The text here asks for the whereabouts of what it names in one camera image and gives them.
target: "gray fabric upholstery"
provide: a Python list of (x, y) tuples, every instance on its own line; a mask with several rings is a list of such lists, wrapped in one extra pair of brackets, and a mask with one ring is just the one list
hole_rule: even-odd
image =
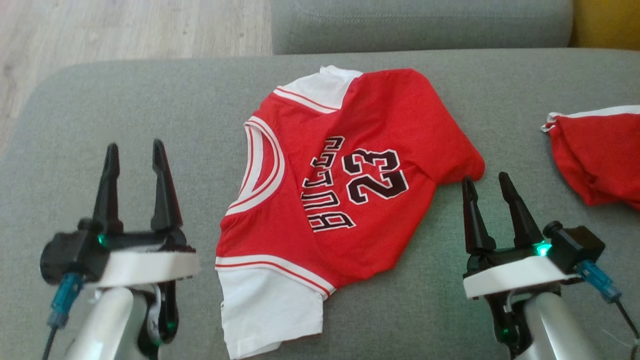
[(571, 0), (273, 0), (275, 54), (566, 47)]
[[(550, 111), (637, 103), (639, 53), (478, 50), (107, 62), (71, 67), (43, 83), (0, 158), (2, 358), (41, 354), (54, 288), (41, 280), (38, 258), (56, 231), (73, 230), (93, 210), (109, 142), (120, 146), (120, 218), (126, 229), (148, 229), (152, 139), (160, 137), (184, 232), (202, 261), (200, 275), (179, 283), (180, 329), (164, 358), (226, 359), (214, 252), (218, 224), (244, 174), (242, 123), (276, 85), (327, 64), (362, 71), (413, 67), (425, 74), (484, 156), (486, 174), (477, 189), (499, 246), (513, 237), (497, 180), (506, 171), (538, 225), (585, 224), (606, 241), (602, 268), (640, 318), (639, 213), (622, 204), (586, 207), (558, 174), (539, 130)], [(460, 186), (439, 188), (394, 270), (328, 299), (322, 335), (259, 358), (507, 359), (492, 336), (486, 302), (465, 298), (462, 218)], [(88, 313), (86, 297), (56, 340), (53, 359), (63, 357)], [(565, 288), (564, 298), (604, 359), (627, 358), (628, 348), (603, 333), (631, 339), (615, 307), (586, 284)]]

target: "robotic arm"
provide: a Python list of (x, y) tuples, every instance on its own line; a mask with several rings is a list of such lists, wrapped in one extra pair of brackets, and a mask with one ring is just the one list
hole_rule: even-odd
[(107, 148), (92, 218), (73, 233), (58, 233), (44, 248), (40, 272), (59, 284), (47, 321), (51, 334), (66, 326), (68, 313), (85, 283), (95, 289), (96, 305), (67, 354), (69, 359), (157, 359), (159, 347), (178, 330), (176, 281), (200, 271), (194, 248), (180, 227), (182, 217), (160, 140), (154, 141), (156, 207), (151, 231), (124, 232), (118, 219), (118, 147)]
[[(584, 226), (564, 229), (551, 222), (540, 233), (527, 206), (505, 172), (499, 175), (509, 204), (513, 248), (496, 249), (477, 206), (470, 177), (462, 182), (467, 297), (484, 297), (493, 316), (495, 339), (517, 360), (595, 360), (596, 351), (561, 296), (560, 285), (587, 281), (608, 303), (615, 303), (638, 342), (638, 331), (620, 303), (621, 293), (595, 265), (604, 243)], [(543, 234), (550, 238), (545, 240)], [(635, 358), (637, 345), (632, 350)]]

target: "black and white lettering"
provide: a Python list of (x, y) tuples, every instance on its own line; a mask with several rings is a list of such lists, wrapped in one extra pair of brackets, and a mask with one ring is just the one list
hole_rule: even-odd
[(323, 152), (318, 158), (311, 159), (311, 166), (321, 168), (331, 168), (335, 160), (335, 152)]
[(352, 228), (356, 226), (349, 215), (340, 211), (331, 213), (320, 213), (315, 215), (308, 215), (309, 225), (313, 229), (314, 233), (318, 231), (338, 229), (341, 227)]
[(362, 163), (377, 166), (381, 173), (393, 171), (400, 166), (397, 152), (391, 149), (383, 152), (358, 149), (352, 154), (342, 157), (342, 168), (349, 175), (361, 174)]
[(320, 171), (317, 173), (319, 180), (311, 181), (309, 178), (305, 178), (302, 182), (303, 188), (317, 188), (318, 186), (331, 186), (333, 185), (333, 178), (331, 176), (331, 169)]
[(340, 205), (338, 195), (336, 195), (335, 192), (331, 190), (322, 193), (303, 193), (300, 198), (302, 200), (302, 206), (305, 208), (305, 211), (311, 209), (332, 208), (334, 206)]
[(369, 190), (383, 199), (391, 199), (409, 190), (409, 185), (404, 178), (402, 170), (385, 172), (380, 174), (382, 182), (366, 174), (353, 178), (347, 184), (349, 200), (354, 204), (365, 204), (369, 196), (364, 190)]
[(332, 136), (324, 141), (324, 149), (326, 151), (338, 151), (344, 143), (344, 136)]

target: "blue cable connector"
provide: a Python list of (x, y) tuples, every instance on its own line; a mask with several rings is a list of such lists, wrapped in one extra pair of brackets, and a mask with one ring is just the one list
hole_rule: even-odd
[(591, 260), (582, 260), (575, 267), (575, 271), (582, 277), (583, 280), (593, 285), (608, 304), (614, 303), (618, 300), (622, 293), (616, 289), (612, 283), (613, 281), (605, 274), (597, 265)]
[(76, 301), (83, 285), (84, 281), (80, 274), (70, 272), (63, 275), (56, 296), (51, 302), (53, 311), (51, 311), (47, 325), (57, 329), (63, 329), (67, 325), (71, 305)]

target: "red and white striped trim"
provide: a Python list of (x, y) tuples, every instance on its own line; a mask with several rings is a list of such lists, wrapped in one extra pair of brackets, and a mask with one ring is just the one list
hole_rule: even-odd
[(289, 100), (293, 100), (293, 101), (295, 101), (295, 102), (297, 102), (299, 104), (302, 104), (302, 105), (304, 105), (304, 106), (306, 106), (308, 108), (312, 108), (313, 110), (316, 110), (319, 113), (329, 114), (329, 113), (333, 113), (335, 111), (340, 110), (340, 109), (337, 109), (337, 108), (332, 108), (330, 106), (325, 106), (325, 105), (319, 104), (318, 102), (315, 102), (315, 101), (309, 99), (308, 97), (305, 97), (305, 96), (300, 95), (300, 94), (296, 94), (296, 93), (294, 93), (292, 91), (285, 90), (285, 88), (282, 87), (282, 86), (278, 86), (276, 88), (276, 90), (273, 91), (273, 93), (276, 94), (277, 96), (284, 97), (284, 98), (289, 99)]
[(547, 123), (540, 127), (543, 133), (548, 132), (549, 130), (554, 128), (554, 124), (556, 123), (556, 116), (560, 117), (568, 117), (568, 118), (579, 118), (579, 117), (587, 117), (587, 116), (610, 116), (610, 115), (620, 115), (620, 114), (640, 114), (640, 105), (623, 105), (623, 106), (614, 106), (612, 108), (604, 108), (592, 111), (583, 111), (581, 113), (575, 114), (561, 114), (561, 113), (549, 113), (547, 115)]
[[(278, 189), (284, 176), (284, 154), (273, 130), (262, 119), (255, 116), (245, 122), (244, 126), (249, 143), (247, 170), (244, 173), (240, 196), (231, 203), (226, 215), (241, 213), (265, 201)], [(262, 171), (262, 135), (271, 144), (274, 164), (269, 177), (258, 188), (253, 189)]]
[(250, 196), (262, 172), (262, 133), (251, 126), (245, 126), (244, 130), (246, 131), (247, 159), (244, 180), (238, 196), (240, 199)]
[(340, 69), (333, 65), (323, 66), (315, 74), (278, 86), (273, 93), (320, 113), (333, 113), (342, 108), (351, 82), (361, 75), (356, 70)]
[(290, 279), (316, 290), (323, 296), (323, 299), (328, 298), (329, 295), (335, 291), (333, 285), (322, 277), (278, 256), (247, 255), (227, 258), (216, 257), (217, 271), (234, 271), (247, 268), (269, 268), (275, 270)]

